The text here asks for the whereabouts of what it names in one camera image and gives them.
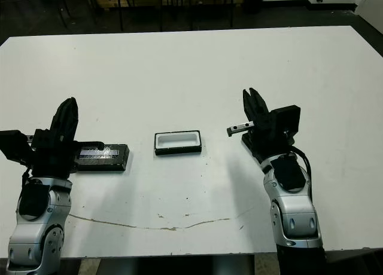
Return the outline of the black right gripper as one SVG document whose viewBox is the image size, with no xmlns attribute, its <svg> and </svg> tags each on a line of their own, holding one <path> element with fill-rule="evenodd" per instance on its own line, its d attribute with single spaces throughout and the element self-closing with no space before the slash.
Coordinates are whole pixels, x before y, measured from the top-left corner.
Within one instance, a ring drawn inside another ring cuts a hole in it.
<svg viewBox="0 0 383 275">
<path fill-rule="evenodd" d="M 289 152 L 296 134 L 296 108 L 283 107 L 269 111 L 257 90 L 242 91 L 248 122 L 227 128 L 228 136 L 242 133 L 242 141 L 259 163 Z"/>
</svg>

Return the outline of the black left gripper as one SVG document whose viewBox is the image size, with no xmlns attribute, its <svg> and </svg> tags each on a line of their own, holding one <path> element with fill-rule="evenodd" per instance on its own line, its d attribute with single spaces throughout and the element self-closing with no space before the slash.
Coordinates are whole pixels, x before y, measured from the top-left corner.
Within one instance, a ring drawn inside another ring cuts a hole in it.
<svg viewBox="0 0 383 275">
<path fill-rule="evenodd" d="M 68 179 L 76 170 L 75 158 L 83 148 L 104 149 L 105 144 L 100 141 L 75 140 L 77 125 L 77 101 L 67 98 L 59 105 L 50 129 L 37 129 L 34 133 L 32 176 Z"/>
</svg>

